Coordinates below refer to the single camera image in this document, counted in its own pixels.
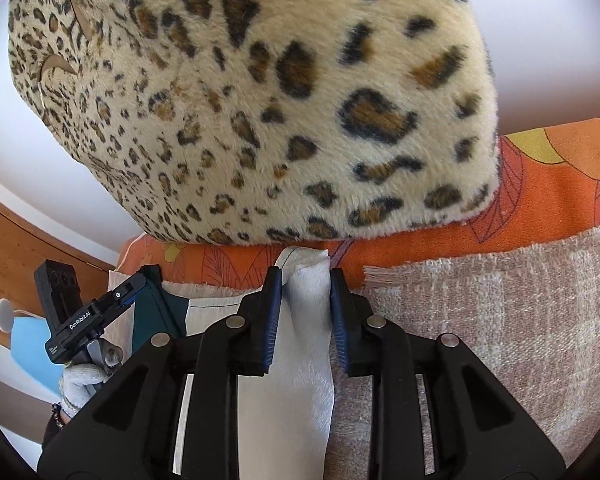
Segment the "white round object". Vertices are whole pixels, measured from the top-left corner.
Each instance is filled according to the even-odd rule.
[[[0,330],[4,333],[11,333],[13,328],[13,305],[6,298],[0,300]]]

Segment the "light blue object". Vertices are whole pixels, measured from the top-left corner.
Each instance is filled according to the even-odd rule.
[[[59,396],[63,365],[53,364],[45,343],[51,338],[45,319],[17,317],[11,330],[11,357],[31,377]]]

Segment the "white garment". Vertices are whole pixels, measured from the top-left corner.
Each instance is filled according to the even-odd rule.
[[[238,378],[238,460],[241,480],[322,480],[324,456],[333,410],[333,378],[329,362],[330,258],[328,251],[287,248],[276,261],[282,268],[283,299],[269,373]],[[112,276],[117,285],[122,275]],[[163,287],[180,294],[176,284]],[[190,290],[182,285],[180,290]],[[212,294],[207,287],[205,292]],[[216,321],[235,314],[243,295],[189,300],[187,335],[204,332]],[[132,313],[128,323],[132,326]],[[130,339],[107,338],[126,348]],[[192,376],[185,399],[190,396]],[[173,471],[180,471],[188,402],[183,402]]]

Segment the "leopard print pillow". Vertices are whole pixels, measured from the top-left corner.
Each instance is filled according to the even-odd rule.
[[[483,210],[467,0],[11,0],[20,95],[160,240],[373,238]]]

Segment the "white glove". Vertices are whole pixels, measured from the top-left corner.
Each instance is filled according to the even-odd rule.
[[[101,340],[100,347],[107,367],[113,368],[122,362],[122,348],[106,340]],[[106,371],[95,364],[67,366],[59,383],[62,410],[69,418],[74,418],[91,399],[87,386],[105,383],[109,377]]]

